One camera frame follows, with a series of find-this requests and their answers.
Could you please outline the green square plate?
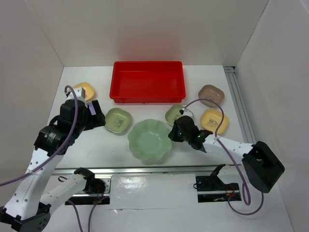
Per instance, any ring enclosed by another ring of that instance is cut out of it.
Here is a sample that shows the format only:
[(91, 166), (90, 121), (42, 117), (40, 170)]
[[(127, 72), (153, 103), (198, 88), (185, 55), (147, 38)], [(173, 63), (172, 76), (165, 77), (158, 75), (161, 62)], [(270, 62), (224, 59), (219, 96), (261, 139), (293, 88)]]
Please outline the green square plate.
[(183, 105), (175, 104), (165, 114), (165, 120), (171, 126), (173, 126), (174, 121), (180, 118), (180, 110), (185, 108)]
[(129, 112), (121, 108), (112, 108), (105, 116), (104, 128), (116, 135), (123, 135), (132, 120), (132, 116)]

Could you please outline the large green scalloped bowl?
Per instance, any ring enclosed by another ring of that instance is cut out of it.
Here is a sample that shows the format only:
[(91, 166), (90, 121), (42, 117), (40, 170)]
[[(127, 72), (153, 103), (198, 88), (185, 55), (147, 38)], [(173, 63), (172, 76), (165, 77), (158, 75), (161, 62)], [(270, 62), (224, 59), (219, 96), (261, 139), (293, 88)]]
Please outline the large green scalloped bowl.
[(146, 119), (136, 123), (127, 139), (132, 155), (145, 165), (163, 165), (172, 156), (170, 130), (159, 120)]

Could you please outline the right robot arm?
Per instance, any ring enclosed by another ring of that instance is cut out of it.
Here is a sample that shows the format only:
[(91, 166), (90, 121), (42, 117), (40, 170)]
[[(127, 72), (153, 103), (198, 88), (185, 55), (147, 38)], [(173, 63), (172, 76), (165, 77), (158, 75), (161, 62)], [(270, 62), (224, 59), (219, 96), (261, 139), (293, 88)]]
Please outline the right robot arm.
[(284, 165), (266, 143), (249, 144), (217, 138), (209, 130), (199, 130), (189, 116), (174, 121), (168, 137), (174, 142), (187, 142), (194, 150), (204, 153), (230, 154), (237, 163), (242, 163), (250, 184), (262, 193), (269, 193), (285, 171)]

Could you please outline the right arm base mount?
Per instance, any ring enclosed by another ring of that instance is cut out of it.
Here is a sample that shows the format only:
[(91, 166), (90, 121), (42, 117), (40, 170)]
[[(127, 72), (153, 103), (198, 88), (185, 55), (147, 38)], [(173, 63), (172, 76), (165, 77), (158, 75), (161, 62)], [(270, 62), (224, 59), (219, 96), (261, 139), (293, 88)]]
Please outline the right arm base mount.
[(199, 203), (241, 201), (239, 185), (237, 183), (224, 184), (215, 176), (196, 176), (196, 183), (193, 188), (197, 191)]

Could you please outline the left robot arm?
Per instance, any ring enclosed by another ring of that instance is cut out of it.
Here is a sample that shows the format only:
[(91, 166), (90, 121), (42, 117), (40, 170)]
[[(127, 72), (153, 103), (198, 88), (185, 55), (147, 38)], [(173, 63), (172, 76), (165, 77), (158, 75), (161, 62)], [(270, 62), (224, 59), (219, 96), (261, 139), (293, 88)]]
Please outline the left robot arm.
[(78, 168), (63, 183), (44, 194), (56, 166), (83, 131), (105, 125), (97, 100), (67, 100), (60, 114), (40, 130), (27, 171), (12, 198), (0, 208), (0, 220), (16, 232), (41, 232), (51, 215), (74, 194), (102, 195), (105, 183), (86, 168)]

